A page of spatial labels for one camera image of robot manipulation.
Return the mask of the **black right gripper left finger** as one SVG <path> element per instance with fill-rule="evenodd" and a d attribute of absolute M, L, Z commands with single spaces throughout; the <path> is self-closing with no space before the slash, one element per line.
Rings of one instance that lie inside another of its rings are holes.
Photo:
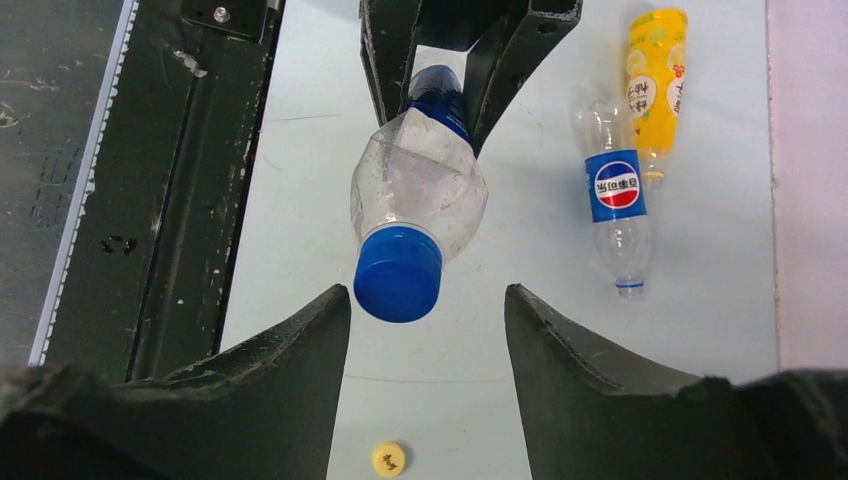
<path fill-rule="evenodd" d="M 74 365 L 1 372 L 5 479 L 323 479 L 351 304 L 328 288 L 288 319 L 162 379 Z"/>

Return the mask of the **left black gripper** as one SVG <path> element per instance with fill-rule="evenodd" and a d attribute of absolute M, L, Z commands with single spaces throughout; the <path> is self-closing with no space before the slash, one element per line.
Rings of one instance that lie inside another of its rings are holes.
<path fill-rule="evenodd" d="M 475 154 L 523 85 L 578 25 L 581 0 L 360 0 L 360 55 L 378 124 L 406 105 L 419 45 L 469 51 L 464 93 Z"/>

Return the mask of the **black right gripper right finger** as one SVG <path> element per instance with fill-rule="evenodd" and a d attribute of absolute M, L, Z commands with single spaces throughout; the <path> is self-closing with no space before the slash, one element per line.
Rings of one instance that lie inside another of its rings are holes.
<path fill-rule="evenodd" d="M 642 357 L 522 285 L 504 320 L 536 479 L 843 479 L 847 374 L 743 384 Z"/>

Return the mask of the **clear crushed bottle blue label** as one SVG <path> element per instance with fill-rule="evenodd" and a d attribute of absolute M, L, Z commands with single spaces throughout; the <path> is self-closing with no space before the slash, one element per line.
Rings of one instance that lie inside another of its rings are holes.
<path fill-rule="evenodd" d="M 443 260 L 472 241 L 488 186 L 465 128 L 464 95 L 447 65 L 412 78 L 404 110 L 370 137 L 353 169 L 350 216 L 359 242 L 389 226 L 424 231 Z"/>

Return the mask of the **blue bottle cap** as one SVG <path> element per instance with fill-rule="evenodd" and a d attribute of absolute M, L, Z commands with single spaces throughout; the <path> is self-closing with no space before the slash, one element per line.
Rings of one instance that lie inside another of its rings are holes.
<path fill-rule="evenodd" d="M 439 298 L 444 260 L 435 240 L 413 226 L 389 225 L 366 236 L 353 278 L 364 311 L 389 323 L 430 313 Z"/>

